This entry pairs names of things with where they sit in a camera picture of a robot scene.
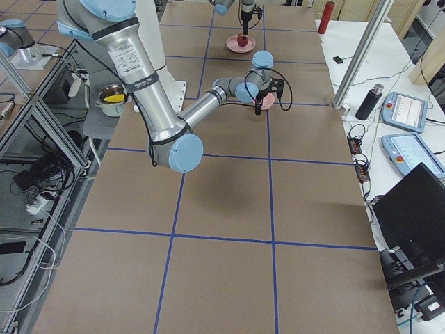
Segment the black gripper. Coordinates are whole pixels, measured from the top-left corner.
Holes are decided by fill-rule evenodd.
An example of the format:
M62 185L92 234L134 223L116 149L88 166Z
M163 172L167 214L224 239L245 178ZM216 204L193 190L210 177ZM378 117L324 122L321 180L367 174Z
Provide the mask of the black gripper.
M268 92L267 90L260 90L260 91L258 92L258 95L257 95L256 100L255 100L255 106L254 106L254 107L255 107L254 113L255 113L256 115L260 115L261 112L263 112L263 111L266 110L266 105L265 105L264 102L262 102L262 99L263 99L268 93L269 93L269 92Z
M248 30L249 30L248 23L251 21L251 19L252 19L252 13L251 12L245 12L243 10L241 11L240 20L242 22L243 37L248 35Z

